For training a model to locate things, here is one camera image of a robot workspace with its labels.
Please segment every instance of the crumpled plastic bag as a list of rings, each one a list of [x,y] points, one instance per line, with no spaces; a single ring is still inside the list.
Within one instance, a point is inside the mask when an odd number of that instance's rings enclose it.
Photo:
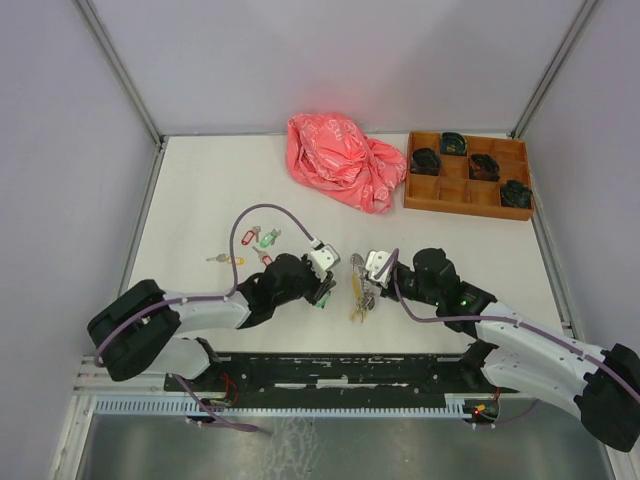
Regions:
[[[298,183],[363,212],[389,210],[407,174],[400,150],[367,138],[339,113],[297,114],[287,131],[287,169]]]

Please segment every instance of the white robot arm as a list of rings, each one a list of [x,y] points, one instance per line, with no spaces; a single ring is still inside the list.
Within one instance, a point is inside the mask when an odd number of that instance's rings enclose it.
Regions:
[[[164,291],[155,281],[143,280],[91,320],[87,330],[114,381],[145,370],[192,380],[217,358],[205,340],[183,335],[250,328],[269,320],[278,306],[300,298],[322,308],[336,285],[331,270],[339,262],[331,245],[316,242],[302,258],[278,255],[229,297]]]
[[[610,351],[543,327],[461,281],[441,249],[421,250],[413,270],[397,263],[397,250],[369,252],[369,281],[381,295],[399,301],[411,318],[444,322],[476,339],[464,357],[496,387],[555,405],[578,418],[603,443],[629,451],[640,435],[640,360],[616,344]],[[437,318],[421,319],[405,299],[437,307]]]

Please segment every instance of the purple cable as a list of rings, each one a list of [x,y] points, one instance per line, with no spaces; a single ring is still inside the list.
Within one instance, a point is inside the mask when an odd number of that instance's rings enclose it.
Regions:
[[[399,255],[399,250],[396,248],[393,253],[391,254],[391,257],[389,258],[389,260],[391,260],[392,258],[398,258]],[[518,324],[518,321],[513,319],[513,318],[509,318],[509,317],[497,317],[497,316],[491,316],[491,315],[461,315],[461,316],[455,316],[455,317],[434,317],[434,318],[420,318],[418,316],[416,316],[411,309],[409,308],[409,305],[407,305],[407,302],[404,300],[404,298],[402,297],[401,293],[400,293],[400,287],[398,286],[398,274],[397,274],[397,270],[394,270],[393,272],[393,284],[395,286],[395,290],[396,290],[396,295],[398,297],[398,300],[400,301],[400,304],[402,305],[402,308],[404,308],[404,311],[407,313],[407,315],[409,315],[409,317],[419,323],[437,323],[437,322],[477,322],[477,321],[482,321],[482,320],[489,320],[489,321],[495,321],[495,322],[503,322],[503,323],[508,323],[510,325],[518,325],[521,328],[524,328],[526,330],[529,330],[530,332],[533,332],[543,338],[546,338],[547,340],[555,343],[556,345],[560,345],[561,347],[566,348],[569,352],[578,355],[578,356],[584,356],[585,360],[587,360],[588,362],[590,362],[591,364],[595,365],[596,367],[598,367],[599,369],[601,369],[603,372],[605,372],[607,375],[609,375],[611,378],[613,378],[622,388],[624,388],[624,390],[631,395],[631,397],[638,403],[640,403],[640,393],[636,392],[636,390],[629,385],[620,375],[618,375],[616,372],[614,372],[611,368],[609,368],[607,365],[605,365],[604,363],[602,363],[601,361],[599,361],[598,359],[596,359],[595,357],[589,355],[589,354],[585,354],[585,352],[583,352],[581,349],[577,348],[576,346],[574,346],[573,344],[571,344],[571,342],[566,341],[566,340],[562,340],[560,338],[557,338],[547,332],[545,332],[544,330],[539,329],[538,327],[531,325],[529,323],[526,322],[520,322]]]
[[[198,398],[198,396],[195,394],[193,390],[191,390],[191,388],[189,387],[189,384],[184,378],[182,378],[180,375],[174,375],[173,378],[175,378],[178,381],[178,383],[182,386],[184,391],[187,392],[191,398],[193,398],[193,400],[198,404],[198,406],[200,406],[202,410],[204,410],[211,418],[215,420],[215,423],[202,423],[202,424],[198,424],[199,426],[233,428],[234,430],[238,430],[239,432],[246,432],[246,433],[254,433],[259,430],[259,428],[256,427],[255,425],[250,425],[248,423],[232,423],[226,420],[225,418],[221,417],[220,415],[218,415],[216,412],[213,411],[213,408],[211,408],[208,405],[205,405],[204,402],[200,400],[200,398]]]
[[[540,405],[542,405],[542,402],[540,400],[536,400],[524,412],[522,412],[519,415],[516,415],[513,418],[510,418],[509,420],[505,420],[504,422],[495,422],[493,425],[484,425],[481,423],[475,423],[473,425],[475,425],[476,428],[480,428],[482,430],[493,430],[494,427],[502,427],[504,425],[510,425],[510,424],[519,422],[520,420],[524,420],[526,417],[532,415],[533,413],[535,413],[536,410],[538,410],[538,408],[540,408]]]
[[[129,327],[131,324],[133,324],[133,323],[145,318],[147,315],[149,315],[150,313],[158,310],[159,308],[167,307],[169,305],[175,305],[177,303],[210,302],[210,301],[217,301],[217,300],[226,300],[227,298],[231,297],[234,293],[236,293],[236,290],[238,289],[238,266],[236,265],[236,256],[235,256],[235,252],[234,252],[235,249],[233,248],[233,242],[234,242],[234,239],[235,239],[235,236],[236,236],[236,230],[238,229],[238,225],[240,224],[242,219],[249,212],[252,212],[253,210],[256,210],[258,208],[273,208],[275,210],[278,210],[278,211],[284,213],[291,220],[293,220],[293,222],[298,226],[298,228],[300,228],[302,233],[304,233],[304,235],[309,239],[310,242],[314,242],[316,240],[316,238],[313,235],[311,235],[311,233],[309,233],[309,230],[307,230],[305,228],[305,226],[302,224],[302,222],[300,222],[300,220],[298,220],[293,213],[291,213],[289,210],[281,207],[280,205],[275,205],[273,203],[258,203],[256,205],[253,205],[253,206],[247,208],[240,215],[238,215],[238,218],[236,219],[236,221],[233,223],[233,226],[231,227],[231,234],[229,235],[229,254],[230,254],[230,257],[231,257],[231,269],[233,270],[233,286],[231,287],[231,290],[229,290],[229,292],[226,295],[192,295],[192,296],[186,296],[184,298],[172,298],[170,300],[163,300],[161,302],[154,303],[153,305],[148,306],[147,308],[141,310],[140,312],[136,313],[135,315],[129,317],[127,320],[125,320],[120,325],[118,325],[113,330],[113,332],[111,332],[109,335],[107,335],[107,338],[105,338],[102,341],[102,343],[100,344],[100,346],[98,346],[98,348],[96,349],[96,354],[93,357],[93,363],[97,367],[104,367],[104,363],[102,363],[101,357],[102,357],[102,354],[104,353],[104,351],[106,350],[106,348],[113,341],[113,339],[116,338],[118,335],[120,335],[120,333],[122,333],[122,331],[125,330],[127,327]],[[244,424],[244,423],[234,424],[234,423],[231,423],[231,422],[223,419],[219,415],[216,415],[213,412],[213,410],[208,408],[204,403],[202,403],[200,401],[200,399],[189,388],[189,386],[187,385],[186,381],[182,377],[180,377],[179,375],[175,375],[175,378],[178,380],[180,385],[182,385],[182,387],[185,389],[185,391],[189,395],[191,395],[191,397],[196,402],[198,402],[198,404],[200,405],[201,408],[203,408],[209,415],[211,415],[213,418],[215,418],[216,421],[220,422],[220,424],[217,424],[217,425],[216,424],[211,424],[211,426],[228,427],[228,428],[233,428],[235,430],[239,430],[241,432],[255,432],[255,431],[258,430],[258,427],[254,426],[254,425],[247,425],[247,424]]]
[[[210,301],[216,301],[216,300],[224,300],[225,298],[231,297],[234,293],[236,293],[236,290],[238,289],[238,266],[236,265],[236,256],[233,248],[233,241],[235,239],[236,230],[238,229],[238,225],[240,224],[240,221],[249,212],[252,212],[253,210],[256,210],[258,208],[273,208],[275,210],[278,210],[284,213],[291,220],[293,220],[293,222],[300,228],[300,230],[302,230],[302,233],[305,234],[305,236],[309,239],[310,242],[313,242],[316,239],[313,235],[309,233],[309,230],[307,230],[304,227],[304,225],[302,225],[300,220],[298,220],[295,217],[295,215],[293,215],[293,213],[289,212],[285,208],[282,208],[280,205],[274,205],[272,203],[258,203],[257,205],[253,205],[247,208],[244,212],[242,212],[238,216],[236,221],[233,223],[233,226],[231,227],[231,234],[229,235],[229,252],[231,257],[231,268],[233,270],[233,286],[231,287],[231,290],[229,290],[229,293],[227,293],[226,295],[198,295],[198,296],[193,295],[193,296],[186,296],[184,298],[172,298],[171,300],[163,300],[162,302],[158,302],[148,306],[144,310],[141,310],[140,312],[136,313],[135,315],[131,316],[130,318],[122,322],[120,325],[118,325],[113,330],[113,332],[111,332],[107,336],[107,338],[105,338],[102,341],[102,343],[96,350],[96,354],[93,357],[93,363],[97,367],[104,367],[104,364],[102,363],[102,360],[100,359],[100,357],[102,356],[106,348],[109,346],[109,344],[113,341],[113,339],[116,338],[118,335],[120,335],[120,333],[122,333],[122,331],[125,330],[129,325],[143,319],[144,317],[158,310],[159,308],[163,308],[169,305],[175,305],[176,303],[183,303],[185,300],[186,302],[210,302]]]

